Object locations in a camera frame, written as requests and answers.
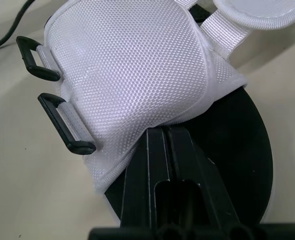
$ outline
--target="white padded pad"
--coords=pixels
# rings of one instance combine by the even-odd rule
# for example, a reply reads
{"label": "white padded pad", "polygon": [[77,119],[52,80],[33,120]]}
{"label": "white padded pad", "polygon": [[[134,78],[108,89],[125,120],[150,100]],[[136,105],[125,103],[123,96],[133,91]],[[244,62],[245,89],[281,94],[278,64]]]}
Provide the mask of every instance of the white padded pad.
{"label": "white padded pad", "polygon": [[272,30],[295,22],[295,0],[213,0],[226,18],[242,26]]}
{"label": "white padded pad", "polygon": [[99,193],[128,165],[147,128],[194,118],[245,84],[174,0],[70,0],[44,37],[62,72],[58,94],[97,147],[84,162]]}

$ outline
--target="white strap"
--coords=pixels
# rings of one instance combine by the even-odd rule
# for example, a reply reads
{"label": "white strap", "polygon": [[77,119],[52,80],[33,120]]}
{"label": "white strap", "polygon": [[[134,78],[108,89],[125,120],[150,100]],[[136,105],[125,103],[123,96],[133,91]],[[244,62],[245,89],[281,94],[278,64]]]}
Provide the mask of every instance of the white strap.
{"label": "white strap", "polygon": [[95,144],[93,137],[71,103],[62,102],[58,105],[57,110],[77,141],[86,141]]}
{"label": "white strap", "polygon": [[38,53],[39,58],[41,59],[45,68],[55,71],[60,76],[62,76],[61,70],[54,60],[50,49],[48,49],[46,46],[39,45],[36,47],[36,52]]}
{"label": "white strap", "polygon": [[226,60],[252,32],[250,28],[228,20],[218,10],[202,23],[200,29],[212,41],[214,50]]}
{"label": "white strap", "polygon": [[192,6],[197,4],[199,0],[175,0],[182,8],[189,10]]}

